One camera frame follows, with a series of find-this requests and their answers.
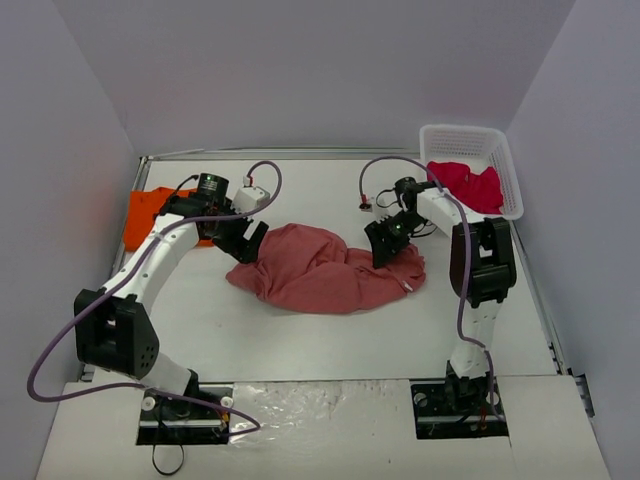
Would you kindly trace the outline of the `pink t shirt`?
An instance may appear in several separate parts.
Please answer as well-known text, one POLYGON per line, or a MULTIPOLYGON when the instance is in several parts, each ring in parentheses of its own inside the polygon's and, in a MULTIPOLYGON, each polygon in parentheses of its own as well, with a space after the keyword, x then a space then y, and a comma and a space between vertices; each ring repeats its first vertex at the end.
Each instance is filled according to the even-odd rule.
POLYGON ((419 290, 426 263, 411 246, 382 268, 370 251, 325 229, 290 223, 269 231, 254 263, 226 274, 231 285, 277 308, 308 314, 373 310, 419 290))

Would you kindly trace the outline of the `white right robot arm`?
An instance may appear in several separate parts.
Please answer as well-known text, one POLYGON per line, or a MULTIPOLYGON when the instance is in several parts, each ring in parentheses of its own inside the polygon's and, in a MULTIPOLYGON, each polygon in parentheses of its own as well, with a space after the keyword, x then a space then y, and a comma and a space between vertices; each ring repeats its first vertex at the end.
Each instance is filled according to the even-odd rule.
POLYGON ((433 181, 404 177, 393 192, 399 211, 391 214, 377 204, 376 220, 365 227, 373 266, 390 264, 411 246, 423 224, 435 226, 451 240, 449 280, 459 298, 458 340, 447 361, 443 398, 450 410, 465 413, 494 385, 487 352, 497 314, 517 279, 509 222, 470 209, 433 181))

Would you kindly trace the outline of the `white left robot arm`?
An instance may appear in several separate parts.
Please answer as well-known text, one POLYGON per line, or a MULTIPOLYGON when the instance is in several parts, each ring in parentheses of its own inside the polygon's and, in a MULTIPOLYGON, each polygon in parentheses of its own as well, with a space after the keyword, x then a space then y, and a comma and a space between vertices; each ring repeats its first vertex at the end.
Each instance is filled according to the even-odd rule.
POLYGON ((84 289, 74 301, 78 359, 167 392, 165 406, 179 418, 200 409, 199 379, 161 351, 152 307, 180 261, 202 241, 240 264, 256 261, 268 226, 255 223, 252 215, 272 196, 251 177, 233 198, 228 186, 227 179, 202 173, 195 191, 171 194, 129 261, 100 289, 84 289))

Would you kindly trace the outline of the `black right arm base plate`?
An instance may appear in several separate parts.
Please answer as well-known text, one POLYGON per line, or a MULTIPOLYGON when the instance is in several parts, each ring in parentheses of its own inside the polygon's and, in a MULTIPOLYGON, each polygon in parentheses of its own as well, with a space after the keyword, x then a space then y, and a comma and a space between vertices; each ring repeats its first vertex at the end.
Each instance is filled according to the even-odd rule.
POLYGON ((445 382, 424 379, 410 382, 415 436, 418 440, 471 440, 508 438, 504 409, 495 391, 495 405, 487 393, 476 393, 461 406, 448 399, 445 382))

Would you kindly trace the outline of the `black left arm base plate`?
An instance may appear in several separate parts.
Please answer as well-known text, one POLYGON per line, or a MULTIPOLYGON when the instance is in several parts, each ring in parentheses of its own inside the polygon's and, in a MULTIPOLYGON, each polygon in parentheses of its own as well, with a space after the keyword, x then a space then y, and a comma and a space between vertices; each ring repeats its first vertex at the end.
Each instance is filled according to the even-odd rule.
POLYGON ((210 407, 144 392, 138 446, 208 446, 229 442, 229 415, 210 407))

